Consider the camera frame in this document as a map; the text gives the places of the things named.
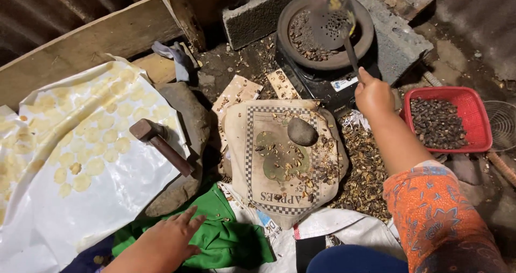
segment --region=orange patterned shirt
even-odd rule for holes
[[[410,272],[507,271],[493,235],[455,174],[431,160],[389,177],[384,198]]]

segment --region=perforated ladle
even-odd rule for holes
[[[315,41],[327,49],[335,50],[344,45],[353,70],[362,82],[357,54],[349,38],[357,26],[351,0],[317,0],[310,10],[310,24]]]

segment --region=red plastic basket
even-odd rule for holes
[[[447,99],[457,106],[457,114],[462,118],[466,140],[470,143],[460,149],[427,149],[438,153],[474,153],[485,152],[491,148],[493,137],[487,118],[486,109],[481,97],[476,91],[465,87],[430,87],[410,90],[405,94],[405,103],[400,117],[410,127],[413,133],[414,123],[410,113],[410,99]]]

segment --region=cinder block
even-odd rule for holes
[[[223,10],[223,23],[230,46],[245,47],[274,32],[281,12],[292,0],[240,0]]]
[[[416,34],[408,21],[390,12],[383,2],[358,1],[371,14],[378,43],[378,68],[383,80],[392,85],[432,50],[433,45]]]

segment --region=blue pants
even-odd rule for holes
[[[322,250],[308,264],[306,273],[408,273],[408,264],[390,255],[358,245]]]

